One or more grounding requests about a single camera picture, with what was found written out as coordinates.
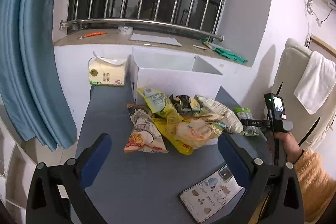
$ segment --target small display screen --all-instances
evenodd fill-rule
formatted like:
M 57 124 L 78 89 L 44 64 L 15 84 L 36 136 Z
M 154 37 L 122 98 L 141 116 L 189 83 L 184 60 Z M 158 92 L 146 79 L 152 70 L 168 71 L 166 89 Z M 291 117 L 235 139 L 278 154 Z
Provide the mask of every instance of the small display screen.
M 274 100 L 275 110 L 283 112 L 284 111 L 284 107 L 282 105 L 281 99 L 278 98 L 278 97 L 273 96 L 273 100 Z

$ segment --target tabletop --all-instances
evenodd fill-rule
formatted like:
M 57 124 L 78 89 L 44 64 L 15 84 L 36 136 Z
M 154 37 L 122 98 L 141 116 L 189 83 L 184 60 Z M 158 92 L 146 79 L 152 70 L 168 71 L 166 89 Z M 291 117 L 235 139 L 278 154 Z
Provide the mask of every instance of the tabletop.
M 229 108 L 238 106 L 220 88 L 216 100 Z M 188 224 L 195 223 L 178 198 L 178 194 L 213 174 L 224 165 L 217 145 L 203 146 L 192 155 L 180 154 L 164 139 L 168 153 L 124 153 L 132 132 L 127 103 L 133 103 L 129 80 L 124 87 L 92 86 L 90 103 L 83 121 L 76 157 L 90 147 L 101 133 L 112 139 L 111 151 L 87 195 L 107 223 Z M 252 158 L 271 163 L 266 138 L 232 135 Z M 228 215 L 241 196 L 242 189 L 230 202 L 204 221 L 210 224 Z M 80 223 L 71 211 L 75 224 Z

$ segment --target yellow snack bag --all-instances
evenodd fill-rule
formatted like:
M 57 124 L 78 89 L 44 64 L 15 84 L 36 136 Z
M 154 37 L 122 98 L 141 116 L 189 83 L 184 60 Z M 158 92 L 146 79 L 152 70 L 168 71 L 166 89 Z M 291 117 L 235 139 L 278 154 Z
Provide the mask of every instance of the yellow snack bag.
M 191 155 L 193 153 L 193 148 L 183 141 L 176 140 L 174 135 L 167 130 L 167 121 L 161 118 L 152 118 L 156 128 L 160 131 L 166 139 L 168 139 L 173 146 L 183 155 Z
M 149 88 L 138 88 L 137 92 L 145 99 L 151 112 L 166 118 L 167 124 L 176 124 L 183 121 L 183 117 L 178 114 L 174 105 L 164 93 Z
M 197 149 L 205 145 L 209 140 L 218 138 L 222 129 L 204 118 L 191 118 L 176 125 L 174 138 Z

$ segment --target fuzzy sweater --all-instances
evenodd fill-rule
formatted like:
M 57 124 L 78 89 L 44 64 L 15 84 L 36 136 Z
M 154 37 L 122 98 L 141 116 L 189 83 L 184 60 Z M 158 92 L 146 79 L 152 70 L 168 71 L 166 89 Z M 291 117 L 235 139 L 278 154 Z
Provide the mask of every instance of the fuzzy sweater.
M 305 223 L 315 224 L 336 192 L 336 181 L 323 169 L 320 155 L 310 148 L 304 151 L 294 168 L 300 184 Z M 263 201 L 255 210 L 249 224 L 258 222 Z

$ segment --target handrail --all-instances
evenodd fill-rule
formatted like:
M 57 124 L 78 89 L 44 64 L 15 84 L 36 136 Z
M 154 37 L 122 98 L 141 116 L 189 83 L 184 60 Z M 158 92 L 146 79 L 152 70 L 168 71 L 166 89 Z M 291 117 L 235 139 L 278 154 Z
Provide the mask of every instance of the handrail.
M 333 57 L 336 58 L 336 50 L 331 47 L 329 44 L 325 43 L 322 39 L 319 39 L 318 37 L 312 35 L 311 40 L 316 44 L 319 45 L 321 48 L 326 50 L 328 53 L 330 53 Z
M 158 22 L 158 21 L 150 21 L 150 20 L 139 20 L 139 19 L 130 19 L 130 18 L 91 18 L 91 19 L 77 19 L 71 21 L 61 21 L 59 27 L 61 29 L 70 27 L 72 25 L 77 24 L 90 24 L 90 23 L 111 23 L 111 24 L 127 24 L 127 25 L 150 25 L 150 26 L 158 26 L 158 27 L 166 27 L 166 28 L 173 28 L 178 29 L 180 31 L 193 33 L 193 34 L 200 34 L 205 37 L 215 38 L 218 39 L 220 42 L 224 40 L 222 35 L 216 35 L 214 33 L 205 32 L 202 30 L 175 25 L 165 22 Z

